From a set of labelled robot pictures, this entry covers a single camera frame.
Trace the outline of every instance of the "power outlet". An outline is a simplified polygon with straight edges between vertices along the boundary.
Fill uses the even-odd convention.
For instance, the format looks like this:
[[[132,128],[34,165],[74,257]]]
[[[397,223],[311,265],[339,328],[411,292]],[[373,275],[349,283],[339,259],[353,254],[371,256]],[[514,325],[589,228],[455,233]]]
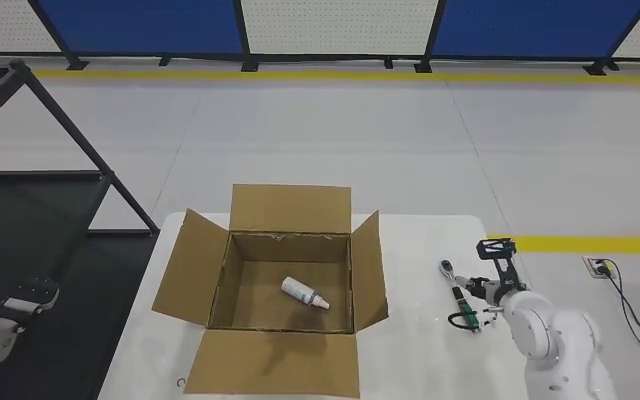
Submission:
[[[601,265],[604,265],[607,268],[609,268],[609,271],[611,271],[611,278],[616,278],[616,271],[611,268],[610,263],[607,263],[606,261],[601,261],[602,260],[601,258],[582,256],[582,260],[584,261],[584,265],[587,267],[589,274],[591,274],[593,278],[608,279],[605,274],[600,273],[598,271],[598,267],[600,267]]]

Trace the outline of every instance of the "yellow floor line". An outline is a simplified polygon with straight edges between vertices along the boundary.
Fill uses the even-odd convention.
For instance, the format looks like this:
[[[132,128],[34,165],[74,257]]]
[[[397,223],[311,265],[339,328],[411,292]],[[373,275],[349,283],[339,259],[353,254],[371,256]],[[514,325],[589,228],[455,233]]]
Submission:
[[[622,84],[640,85],[640,76],[608,75],[516,75],[516,74],[416,74],[411,72],[349,72],[349,71],[119,71],[36,70],[39,78],[127,79],[127,80],[201,80],[201,81],[396,81],[396,82],[465,82],[465,83],[526,83],[526,84]]]
[[[489,235],[490,239],[509,237]],[[512,236],[518,251],[531,253],[640,254],[640,237]]]

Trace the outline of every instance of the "floor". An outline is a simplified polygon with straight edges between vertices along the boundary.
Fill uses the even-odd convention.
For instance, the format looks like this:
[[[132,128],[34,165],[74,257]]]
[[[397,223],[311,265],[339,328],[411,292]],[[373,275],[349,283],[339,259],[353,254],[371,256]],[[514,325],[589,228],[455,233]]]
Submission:
[[[355,212],[470,214],[491,234],[640,235],[637,86],[44,84],[158,223],[186,207],[226,212],[233,183],[269,182],[347,185]],[[0,121],[0,170],[92,167],[27,89]],[[141,223],[110,193],[94,227]],[[640,307],[640,256],[609,256]],[[611,285],[580,254],[519,262],[534,289],[599,321],[618,396],[635,398],[640,345]]]

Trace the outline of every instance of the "cardboard box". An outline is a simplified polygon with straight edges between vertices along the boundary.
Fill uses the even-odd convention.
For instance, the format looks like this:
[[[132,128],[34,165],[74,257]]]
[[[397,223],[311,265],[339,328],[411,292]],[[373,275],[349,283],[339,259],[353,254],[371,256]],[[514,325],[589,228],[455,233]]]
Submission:
[[[153,310],[206,328],[185,393],[360,397],[356,333],[388,317],[378,213],[351,233],[350,188],[234,185],[228,231],[187,210]]]

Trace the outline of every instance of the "black cable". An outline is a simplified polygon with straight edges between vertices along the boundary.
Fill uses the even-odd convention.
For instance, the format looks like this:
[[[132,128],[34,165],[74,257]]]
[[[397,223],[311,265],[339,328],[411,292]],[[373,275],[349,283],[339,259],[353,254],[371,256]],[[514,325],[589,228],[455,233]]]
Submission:
[[[477,328],[472,328],[472,327],[470,327],[470,326],[456,324],[455,322],[453,322],[453,319],[454,319],[454,318],[458,318],[458,317],[464,317],[465,315],[476,315],[476,314],[478,314],[478,312],[477,312],[477,311],[474,311],[474,312],[471,312],[471,313],[462,313],[462,312],[459,312],[459,313],[453,313],[453,314],[449,315],[449,318],[447,318],[447,320],[448,320],[448,321],[449,321],[449,323],[450,323],[451,325],[453,325],[455,328],[458,328],[458,329],[464,329],[465,331],[473,331],[473,330],[475,330],[475,329],[477,329]]]
[[[489,312],[489,309],[484,309],[482,310],[483,313],[487,313]],[[470,326],[466,326],[466,325],[460,325],[460,324],[456,324],[455,322],[453,322],[454,318],[458,318],[458,317],[464,317],[465,315],[477,315],[478,312],[477,311],[472,311],[470,313],[464,313],[464,312],[457,312],[457,313],[453,313],[451,315],[449,315],[449,317],[447,318],[447,320],[449,321],[449,323],[454,327],[454,328],[458,328],[458,329],[464,329],[465,331],[475,331],[478,328],[472,328]],[[485,321],[483,324],[481,324],[480,326],[487,326],[489,325],[491,322],[490,321]]]
[[[622,302],[622,312],[624,313],[624,319],[627,321],[627,325],[629,326],[629,330],[631,330],[633,337],[635,337],[636,341],[640,343],[640,338],[638,338],[636,331],[633,329],[633,326],[631,325],[631,321],[629,321],[629,316],[627,315],[627,307],[629,307],[629,311],[631,311],[631,316],[633,317],[634,322],[639,327],[640,327],[640,322],[638,321],[638,317],[636,316],[635,311],[633,311],[633,307],[631,307],[631,304],[629,304],[629,301],[627,300],[624,293],[622,292],[622,274],[620,273],[620,268],[618,268],[618,265],[611,259],[603,258],[601,260],[602,262],[609,261],[611,264],[613,264],[613,266],[616,269],[616,272],[618,273],[618,281],[620,282],[620,287],[618,287],[618,285],[616,284],[616,281],[614,281],[613,278],[611,277],[611,272],[609,271],[609,268],[607,268],[606,265],[604,266],[604,269],[606,269],[606,271],[604,270],[602,271],[607,276],[607,278],[609,278],[613,286],[616,288],[616,290],[620,294],[620,299]]]

